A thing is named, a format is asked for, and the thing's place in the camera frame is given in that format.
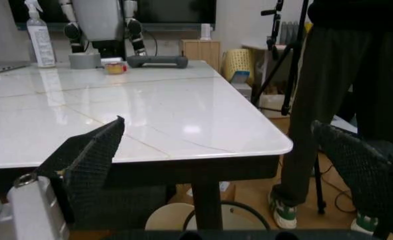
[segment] bottle label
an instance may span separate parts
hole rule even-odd
[[[56,65],[53,46],[46,26],[28,26],[30,40],[35,50],[38,67],[53,67]]]

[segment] person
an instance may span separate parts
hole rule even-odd
[[[313,23],[290,116],[293,150],[283,159],[281,183],[268,196],[276,224],[297,225],[318,146],[311,123],[330,123],[352,86],[358,134],[393,143],[393,0],[314,0]],[[376,221],[358,215],[351,228],[371,233]]]

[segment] white spray bottle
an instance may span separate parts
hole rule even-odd
[[[39,11],[43,11],[38,0],[25,0],[29,9],[29,20],[27,21],[27,31],[32,41],[38,67],[51,68],[56,66],[53,46],[51,45],[50,35],[47,24],[40,18]]]

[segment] cardboard box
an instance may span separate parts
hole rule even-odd
[[[177,184],[177,193],[168,201],[172,203],[186,203],[194,205],[194,199],[192,197],[191,185],[190,184]],[[223,181],[219,183],[220,199],[227,201],[235,200],[235,184],[229,181]]]

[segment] yellow basket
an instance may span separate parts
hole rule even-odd
[[[250,86],[254,80],[253,55],[249,49],[232,49],[226,52],[223,58],[223,76],[230,82],[236,71],[249,71],[247,84]]]

